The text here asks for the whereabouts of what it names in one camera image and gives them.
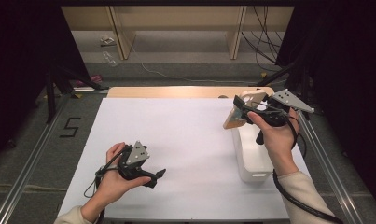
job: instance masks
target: person's right hand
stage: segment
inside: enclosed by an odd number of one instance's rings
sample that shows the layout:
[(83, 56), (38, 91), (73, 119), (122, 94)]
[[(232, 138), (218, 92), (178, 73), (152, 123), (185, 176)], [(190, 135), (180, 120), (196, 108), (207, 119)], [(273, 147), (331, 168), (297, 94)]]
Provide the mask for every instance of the person's right hand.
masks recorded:
[[(295, 118), (289, 120), (292, 123), (296, 133), (298, 133), (298, 114), (295, 110), (290, 109), (289, 116)], [(248, 117), (263, 132), (264, 145), (268, 150), (275, 172), (278, 175), (287, 175), (297, 172), (299, 169), (293, 161), (291, 152), (292, 145), (294, 143), (294, 136), (289, 125), (272, 127), (255, 112), (248, 112)]]

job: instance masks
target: sleeve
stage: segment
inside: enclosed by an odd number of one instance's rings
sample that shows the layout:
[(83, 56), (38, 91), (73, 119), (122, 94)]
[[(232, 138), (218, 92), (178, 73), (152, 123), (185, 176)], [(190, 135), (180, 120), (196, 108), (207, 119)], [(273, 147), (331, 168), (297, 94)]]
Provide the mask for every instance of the sleeve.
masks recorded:
[(57, 217), (54, 224), (92, 224), (83, 218), (80, 213), (81, 207), (82, 206), (75, 206), (68, 213)]
[[(316, 191), (311, 178), (306, 174), (296, 172), (289, 175), (282, 175), (278, 177), (278, 181), (286, 192), (300, 202), (305, 203), (318, 211), (334, 216), (327, 208), (324, 199), (322, 199)], [(283, 201), (291, 223), (331, 223), (298, 208), (284, 196)]]

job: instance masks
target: forearm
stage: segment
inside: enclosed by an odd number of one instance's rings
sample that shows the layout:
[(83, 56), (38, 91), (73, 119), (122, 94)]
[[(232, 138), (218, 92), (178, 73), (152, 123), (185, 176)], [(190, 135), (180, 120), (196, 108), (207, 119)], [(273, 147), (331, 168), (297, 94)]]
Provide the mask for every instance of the forearm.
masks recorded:
[[(311, 178), (304, 173), (296, 172), (289, 175), (282, 175), (278, 177), (278, 180), (284, 190), (301, 203), (333, 216), (333, 213), (327, 208), (324, 200), (317, 192)], [(283, 200), (291, 223), (330, 223), (302, 210), (285, 197), (283, 197)]]
[(289, 150), (275, 150), (269, 151), (269, 157), (272, 161), (275, 172), (281, 175), (288, 175), (296, 173), (299, 168), (293, 161), (292, 153)]
[(106, 206), (107, 204), (104, 204), (103, 200), (99, 199), (98, 196), (94, 194), (94, 196), (82, 206), (80, 212), (84, 219), (93, 223)]

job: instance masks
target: metal rail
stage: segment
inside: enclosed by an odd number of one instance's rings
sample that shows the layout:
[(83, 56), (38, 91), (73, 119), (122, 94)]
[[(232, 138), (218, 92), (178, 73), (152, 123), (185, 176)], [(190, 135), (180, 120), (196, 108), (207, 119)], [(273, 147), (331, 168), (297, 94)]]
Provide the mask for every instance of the metal rail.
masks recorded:
[(13, 210), (19, 202), (22, 192), (24, 191), (24, 188), (27, 185), (27, 182), (30, 179), (36, 167), (36, 164), (41, 158), (42, 152), (46, 147), (49, 138), (51, 137), (51, 133), (54, 129), (55, 124), (57, 123), (58, 117), (63, 111), (63, 108), (66, 105), (68, 99), (68, 95), (62, 97), (61, 101), (59, 102), (59, 109), (57, 110), (57, 113), (55, 114), (53, 120), (46, 125), (44, 131), (42, 132), (41, 136), (36, 142), (34, 150), (31, 152), (30, 157), (28, 158), (27, 162), (22, 168), (19, 177), (13, 184), (12, 188), (10, 189), (10, 192), (8, 193), (4, 202), (0, 206), (0, 224), (7, 223), (10, 219)]
[(356, 210), (353, 199), (350, 197), (347, 189), (342, 184), (332, 162), (327, 156), (326, 151), (322, 147), (321, 142), (319, 141), (318, 136), (316, 135), (313, 126), (310, 121), (306, 120), (301, 111), (299, 111), (300, 125), (303, 128), (303, 131), (306, 133), (308, 140), (313, 146), (313, 151), (315, 152), (316, 157), (319, 160), (319, 163), (324, 170), (327, 180), (329, 181), (330, 186), (332, 187), (339, 203), (341, 209), (343, 210), (347, 220), (351, 224), (363, 223), (361, 216)]

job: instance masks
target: person's left hand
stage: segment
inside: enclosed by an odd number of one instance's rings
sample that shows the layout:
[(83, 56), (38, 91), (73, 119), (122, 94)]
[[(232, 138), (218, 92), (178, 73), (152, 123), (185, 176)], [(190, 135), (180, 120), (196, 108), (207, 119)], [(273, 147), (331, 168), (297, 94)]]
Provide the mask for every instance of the person's left hand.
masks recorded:
[[(123, 148), (124, 143), (118, 143), (108, 149), (106, 152), (106, 163), (118, 154)], [(118, 164), (120, 157), (115, 159), (112, 164)], [(150, 181), (150, 177), (141, 176), (133, 180), (126, 180), (118, 173), (118, 170), (109, 170), (105, 173), (103, 180), (97, 191), (94, 193), (80, 209), (80, 212), (86, 220), (94, 222), (110, 203), (117, 201), (129, 189), (144, 185)]]
[[(106, 163), (112, 160), (112, 158), (118, 154), (125, 147), (125, 143), (118, 143), (109, 148), (106, 152)], [(115, 159), (112, 164), (118, 164), (120, 157)], [(94, 194), (101, 197), (102, 202), (110, 204), (117, 201), (125, 192), (129, 189), (144, 185), (150, 181), (150, 177), (141, 176), (133, 180), (126, 180), (118, 173), (118, 170), (109, 170), (105, 173), (103, 180), (97, 192)]]

